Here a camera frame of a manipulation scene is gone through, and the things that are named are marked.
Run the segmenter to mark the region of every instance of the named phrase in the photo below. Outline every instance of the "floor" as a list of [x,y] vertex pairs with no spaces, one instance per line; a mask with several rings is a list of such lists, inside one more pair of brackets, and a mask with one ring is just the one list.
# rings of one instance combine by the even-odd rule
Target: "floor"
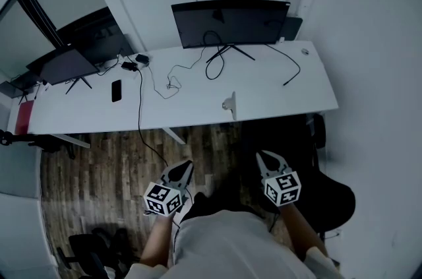
[[[189,189],[193,195],[198,191],[209,195],[228,173],[240,167],[240,129],[240,123],[182,128],[182,135],[187,137],[185,146],[162,130],[142,131],[142,135],[169,165],[191,159],[195,170]],[[109,233],[126,228],[131,246],[139,256],[154,221],[142,214],[142,196],[165,165],[142,144],[137,131],[96,133],[89,137],[92,148],[76,148],[74,160],[68,158],[64,149],[42,156],[42,208],[53,254],[57,257],[56,248],[61,247],[68,257],[73,255],[70,235],[103,227]],[[245,187],[241,188],[241,201],[262,214],[268,226],[272,224],[274,215],[263,212]],[[289,245],[281,220],[272,233],[280,243]],[[58,257],[57,260],[62,278],[82,275],[78,266],[68,270]]]

